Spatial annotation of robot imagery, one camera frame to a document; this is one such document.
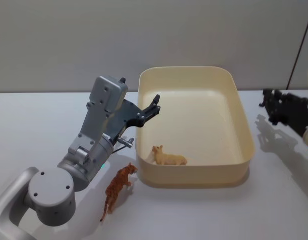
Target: white table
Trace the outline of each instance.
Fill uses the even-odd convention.
[[[308,91],[290,91],[308,97]],[[117,208],[99,218],[104,191],[116,171],[135,161],[135,148],[109,158],[89,187],[76,193],[77,209],[65,225],[48,227],[27,211],[20,227],[39,240],[308,240],[308,148],[291,129],[271,138],[261,91],[240,97],[256,146],[248,180],[234,188],[157,189],[136,177]],[[0,94],[0,193],[30,166],[52,168],[80,130],[88,93]],[[137,101],[137,93],[127,99]],[[135,137],[135,128],[125,134]],[[262,146],[259,136],[266,138]]]

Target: cream plastic tray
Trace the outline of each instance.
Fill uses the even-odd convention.
[[[254,143],[231,74],[219,67],[155,67],[140,76],[138,106],[160,94],[160,114],[137,129],[138,177],[161,188],[227,187],[248,176]],[[151,149],[186,157],[156,165]]]

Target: gray robot arm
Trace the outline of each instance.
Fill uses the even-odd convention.
[[[0,196],[0,240],[35,240],[18,224],[27,211],[36,211],[49,226],[65,224],[75,213],[75,192],[85,189],[130,126],[142,127],[159,114],[159,95],[144,110],[124,99],[125,79],[98,77],[87,103],[87,115],[77,137],[58,167],[25,170]]]

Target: toy tiger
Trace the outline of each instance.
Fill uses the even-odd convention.
[[[163,153],[163,145],[153,146],[152,152],[155,155],[155,161],[159,165],[186,165],[187,160],[181,155],[172,155]]]
[[[117,200],[118,193],[123,188],[124,185],[130,187],[132,183],[128,181],[128,175],[137,172],[137,168],[129,163],[126,167],[120,169],[116,176],[112,179],[109,186],[106,188],[106,200],[104,213],[100,221],[102,222],[105,218],[107,207],[108,213],[111,214],[113,211],[113,206]]]

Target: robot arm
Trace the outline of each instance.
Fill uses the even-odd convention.
[[[159,114],[159,95],[144,110],[124,99],[125,79],[98,77],[87,103],[87,115],[58,167],[25,170],[0,196],[0,239],[34,240],[18,228],[28,208],[49,226],[65,224],[74,215],[75,192],[85,189],[131,126],[142,127]]]
[[[265,107],[268,120],[273,125],[281,122],[290,126],[308,146],[308,98],[272,89],[264,89],[263,96],[259,106]]]

